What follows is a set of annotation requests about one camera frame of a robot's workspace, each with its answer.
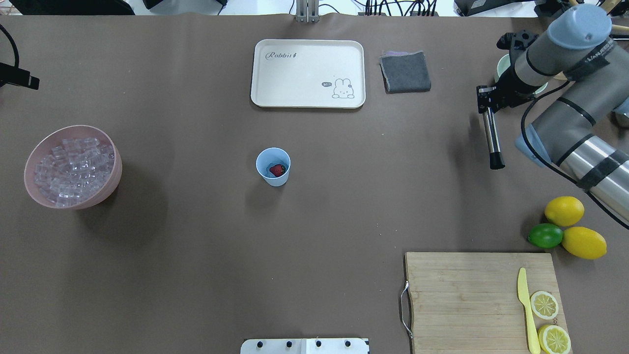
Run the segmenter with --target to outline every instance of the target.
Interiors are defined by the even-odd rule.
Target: rabbit cartoon print
[[[354,98],[352,82],[349,79],[337,79],[332,98]]]

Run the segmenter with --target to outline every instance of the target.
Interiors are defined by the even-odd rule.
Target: wooden cutting board
[[[568,331],[548,253],[406,253],[413,353],[529,353],[517,293],[521,267],[529,294],[544,290],[559,303],[554,320],[533,315],[536,328],[556,324]]]

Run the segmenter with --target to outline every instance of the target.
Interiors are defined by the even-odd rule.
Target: white tray
[[[251,100],[261,107],[358,108],[365,103],[363,48],[353,40],[261,40]]]

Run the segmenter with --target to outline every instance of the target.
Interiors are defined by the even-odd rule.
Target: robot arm
[[[575,81],[526,128],[526,137],[547,163],[629,220],[629,156],[591,133],[609,112],[629,111],[629,53],[609,38],[610,31],[604,10],[574,6],[512,61],[495,87],[479,86],[477,94],[479,112],[493,118],[499,109],[530,101],[559,72]],[[492,122],[487,128],[485,121],[490,153],[496,153],[491,149],[492,139],[497,141],[490,134]],[[518,140],[518,148],[537,160],[522,136]]]

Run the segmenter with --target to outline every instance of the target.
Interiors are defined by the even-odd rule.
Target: black knob
[[[489,153],[489,168],[491,169],[504,168],[503,155],[499,151]]]

